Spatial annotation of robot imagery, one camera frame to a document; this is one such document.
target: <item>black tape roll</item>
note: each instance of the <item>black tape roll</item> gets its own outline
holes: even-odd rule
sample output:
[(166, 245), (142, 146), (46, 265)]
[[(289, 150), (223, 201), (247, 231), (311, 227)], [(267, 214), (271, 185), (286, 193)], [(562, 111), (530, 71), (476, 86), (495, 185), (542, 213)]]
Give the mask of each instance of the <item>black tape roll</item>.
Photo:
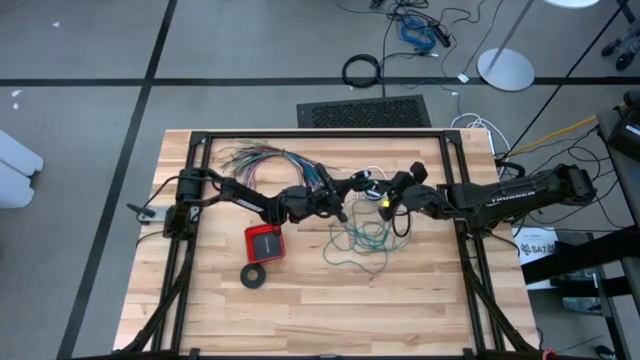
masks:
[[(253, 280), (249, 278), (249, 274), (252, 271), (255, 271), (258, 274), (258, 276)], [(247, 264), (242, 268), (242, 271), (240, 272), (240, 281), (242, 282), (242, 285), (249, 289), (259, 288), (260, 286), (262, 286), (262, 284), (264, 284), (266, 280), (267, 272), (260, 264)]]

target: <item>red box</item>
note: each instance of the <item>red box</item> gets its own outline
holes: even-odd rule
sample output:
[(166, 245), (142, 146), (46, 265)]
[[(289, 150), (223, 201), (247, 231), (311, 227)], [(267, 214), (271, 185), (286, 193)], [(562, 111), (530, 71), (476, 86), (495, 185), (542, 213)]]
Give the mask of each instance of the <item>red box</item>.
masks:
[(250, 264), (280, 259), (285, 255), (284, 239), (279, 226), (252, 226), (244, 231), (244, 237)]

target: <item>colorful wire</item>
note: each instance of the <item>colorful wire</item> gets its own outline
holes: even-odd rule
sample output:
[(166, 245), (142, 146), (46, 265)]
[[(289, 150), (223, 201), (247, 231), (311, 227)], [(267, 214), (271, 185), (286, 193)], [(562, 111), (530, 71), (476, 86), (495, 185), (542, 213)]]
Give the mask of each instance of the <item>colorful wire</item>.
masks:
[(231, 174), (242, 179), (242, 183), (250, 188), (255, 188), (256, 170), (265, 160), (282, 157), (298, 170), (301, 184), (306, 184), (312, 190), (319, 189), (324, 186), (320, 175), (316, 171), (315, 161), (309, 160), (302, 155), (278, 149), (266, 143), (251, 139), (238, 140), (242, 145), (225, 149), (235, 149), (231, 154), (231, 159), (222, 165), (222, 170), (231, 169)]

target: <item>white round base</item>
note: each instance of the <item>white round base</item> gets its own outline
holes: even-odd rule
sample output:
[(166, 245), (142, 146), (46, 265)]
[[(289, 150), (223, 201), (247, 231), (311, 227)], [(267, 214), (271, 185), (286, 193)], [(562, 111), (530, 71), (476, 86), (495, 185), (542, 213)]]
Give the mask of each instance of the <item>white round base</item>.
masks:
[(489, 71), (489, 65), (498, 49), (485, 51), (478, 59), (478, 73), (491, 86), (505, 91), (520, 91), (533, 84), (533, 65), (513, 50), (504, 49)]
[(600, 0), (544, 0), (551, 5), (559, 6), (567, 9), (584, 9), (593, 6)]

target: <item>white cable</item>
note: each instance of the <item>white cable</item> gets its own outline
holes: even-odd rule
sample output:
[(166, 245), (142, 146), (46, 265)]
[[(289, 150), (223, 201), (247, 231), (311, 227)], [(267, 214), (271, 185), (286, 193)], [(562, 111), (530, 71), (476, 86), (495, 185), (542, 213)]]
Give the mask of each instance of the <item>white cable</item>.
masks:
[(376, 170), (380, 171), (382, 176), (384, 176), (384, 179), (385, 180), (389, 180), (389, 178), (387, 177), (387, 174), (384, 173), (384, 170), (380, 169), (379, 167), (377, 167), (375, 165), (369, 165), (369, 166), (367, 166), (367, 170), (369, 170), (369, 169), (376, 169)]
[[(487, 131), (489, 132), (489, 140), (491, 142), (491, 146), (493, 149), (493, 139), (491, 138), (491, 129), (489, 129), (487, 127), (490, 126), (493, 130), (495, 130), (495, 132), (498, 133), (498, 135), (500, 135), (500, 137), (502, 138), (502, 141), (504, 142), (505, 146), (507, 147), (507, 153), (511, 150), (511, 146), (509, 145), (509, 142), (507, 141), (507, 138), (504, 136), (504, 134), (502, 133), (502, 131), (500, 131), (500, 129), (498, 129), (498, 127), (496, 127), (495, 125), (493, 125), (491, 123), (491, 121), (487, 120), (487, 119), (483, 119), (480, 115), (475, 114), (475, 113), (464, 113), (460, 116), (457, 116), (455, 119), (453, 119), (453, 121), (451, 121), (451, 127), (455, 127), (455, 124), (458, 120), (461, 120), (462, 118), (466, 117), (466, 116), (474, 116), (475, 120), (473, 120), (472, 122), (468, 123), (466, 128), (468, 129), (477, 129), (477, 128), (483, 128), (483, 129), (487, 129)], [(504, 174), (505, 168), (503, 167), (500, 170), (500, 176), (502, 177), (502, 174)]]
[[(367, 170), (370, 170), (370, 169), (378, 170), (382, 174), (382, 176), (384, 177), (385, 180), (389, 180), (389, 178), (387, 178), (387, 174), (381, 168), (379, 168), (379, 167), (377, 167), (375, 165), (367, 166)], [(367, 198), (367, 200), (369, 200), (369, 201), (377, 202), (377, 201), (379, 201), (381, 199), (384, 199), (386, 197), (386, 194), (383, 197), (379, 198), (379, 199), (374, 199), (374, 198), (371, 198), (371, 197), (367, 196), (367, 193), (365, 192), (364, 193), (364, 197)]]

